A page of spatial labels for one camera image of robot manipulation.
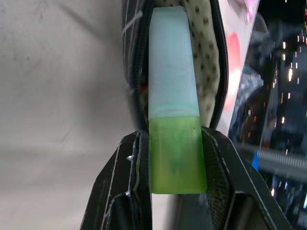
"polka dot fabric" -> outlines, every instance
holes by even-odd
[[[189,18],[201,125],[209,127],[220,81],[219,53],[209,0],[156,0],[156,7],[183,6]]]

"light blue lighter top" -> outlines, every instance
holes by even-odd
[[[155,8],[149,28],[149,119],[200,116],[187,13]]]

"black zipper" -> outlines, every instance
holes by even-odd
[[[147,53],[146,50],[148,49],[148,31],[153,10],[154,0],[145,0],[132,69],[132,84],[134,89],[133,100],[134,106],[136,106],[136,122],[138,124],[138,128],[145,131],[148,131],[147,115],[144,114],[142,109],[140,89],[142,76],[148,76],[148,73],[144,74],[144,70],[146,69],[144,68],[144,65],[146,65],[146,63],[148,64],[148,57],[146,57],[145,54]]]
[[[220,121],[223,111],[227,90],[228,90],[228,54],[226,36],[220,11],[219,2],[217,0],[210,0],[213,29],[215,39],[219,50],[219,64],[220,64],[220,82],[217,94],[215,96],[215,107],[209,128],[216,129]]]

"translucent plastic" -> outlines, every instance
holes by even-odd
[[[189,23],[183,7],[155,8],[149,29],[151,188],[207,189]]]
[[[200,118],[154,118],[149,123],[152,192],[194,194],[207,190]]]

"red object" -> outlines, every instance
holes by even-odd
[[[142,86],[141,89],[140,89],[141,92],[144,92],[144,91],[146,91],[146,90],[147,90],[147,87],[146,87],[146,86]]]
[[[228,91],[225,100],[224,109],[229,110],[233,107],[236,101],[236,94],[239,88],[242,63],[239,38],[235,32],[226,36],[227,52],[228,52]]]

